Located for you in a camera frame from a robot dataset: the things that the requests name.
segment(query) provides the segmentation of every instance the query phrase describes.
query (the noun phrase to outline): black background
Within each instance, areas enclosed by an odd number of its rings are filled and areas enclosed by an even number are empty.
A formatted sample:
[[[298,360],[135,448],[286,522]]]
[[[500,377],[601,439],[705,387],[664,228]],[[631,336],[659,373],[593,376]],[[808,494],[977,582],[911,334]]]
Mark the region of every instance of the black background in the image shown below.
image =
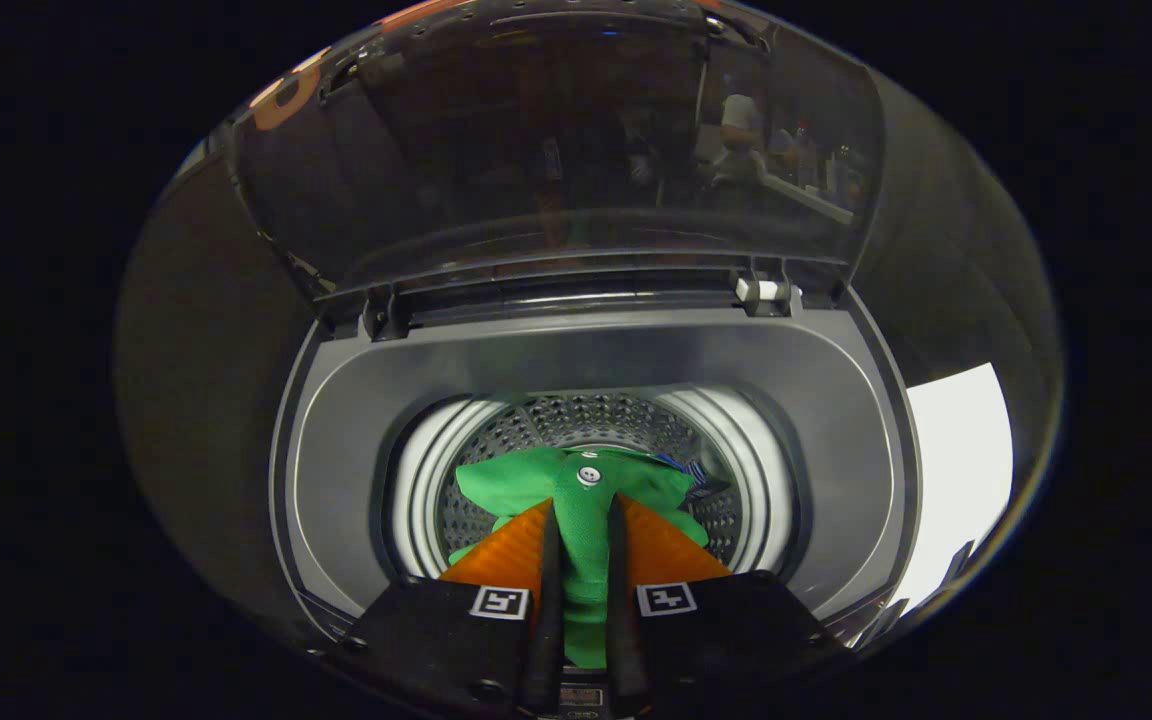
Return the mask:
[[[397,7],[0,3],[0,714],[391,714],[238,617],[157,530],[109,328],[194,142]],[[778,714],[1152,717],[1152,3],[767,9],[977,146],[1041,242],[1070,348],[1061,452],[1018,537],[914,637]]]

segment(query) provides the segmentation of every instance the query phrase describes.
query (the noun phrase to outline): orange gripper pad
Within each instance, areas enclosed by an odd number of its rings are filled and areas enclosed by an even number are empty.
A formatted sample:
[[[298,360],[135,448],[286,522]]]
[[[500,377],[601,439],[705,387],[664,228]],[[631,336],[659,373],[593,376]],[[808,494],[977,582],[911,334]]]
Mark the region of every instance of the orange gripper pad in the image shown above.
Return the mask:
[[[545,520],[553,498],[530,507],[515,520],[483,538],[439,579],[494,588],[529,588],[540,598],[540,563],[545,547]]]
[[[628,497],[617,497],[626,508],[626,566],[630,574],[630,592],[637,585],[695,583],[732,575],[722,562],[650,507]]]

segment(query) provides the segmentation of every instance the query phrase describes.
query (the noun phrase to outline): washing machine lid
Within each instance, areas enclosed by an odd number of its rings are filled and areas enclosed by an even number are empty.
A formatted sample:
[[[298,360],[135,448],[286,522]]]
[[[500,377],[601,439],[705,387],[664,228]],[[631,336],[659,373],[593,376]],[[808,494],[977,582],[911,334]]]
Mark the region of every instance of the washing machine lid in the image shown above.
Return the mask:
[[[221,128],[225,158],[255,227],[338,321],[376,287],[495,281],[499,265],[548,258],[736,270],[752,255],[838,296],[882,168],[874,83],[737,15],[675,0],[419,5],[253,96]],[[741,123],[760,136],[758,164],[706,187],[698,168],[721,167],[722,128]],[[786,182],[776,152],[799,124],[823,154],[846,146],[838,175],[858,196]]]

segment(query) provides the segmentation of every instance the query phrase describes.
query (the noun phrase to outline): green cloth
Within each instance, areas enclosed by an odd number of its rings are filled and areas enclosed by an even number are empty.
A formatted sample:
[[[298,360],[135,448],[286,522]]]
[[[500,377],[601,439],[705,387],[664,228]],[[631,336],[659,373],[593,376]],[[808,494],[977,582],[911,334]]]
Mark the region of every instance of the green cloth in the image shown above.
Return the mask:
[[[577,478],[582,468],[593,468],[602,477],[586,486]],[[563,639],[568,659],[579,667],[607,666],[607,511],[617,492],[658,511],[699,546],[708,543],[705,529],[679,510],[691,487],[690,475],[643,452],[538,447],[462,465],[456,483],[468,500],[499,516],[493,532],[545,498],[554,498],[567,552]],[[453,552],[448,562],[455,564],[471,547]]]

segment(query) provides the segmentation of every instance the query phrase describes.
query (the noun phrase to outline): white panel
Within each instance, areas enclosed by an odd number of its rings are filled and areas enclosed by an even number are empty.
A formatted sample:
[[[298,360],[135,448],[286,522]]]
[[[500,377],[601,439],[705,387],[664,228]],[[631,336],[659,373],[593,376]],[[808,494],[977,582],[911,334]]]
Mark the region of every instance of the white panel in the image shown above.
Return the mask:
[[[1011,425],[993,365],[909,389],[923,464],[923,501],[905,577],[905,612],[940,588],[950,560],[979,543],[1011,495]]]

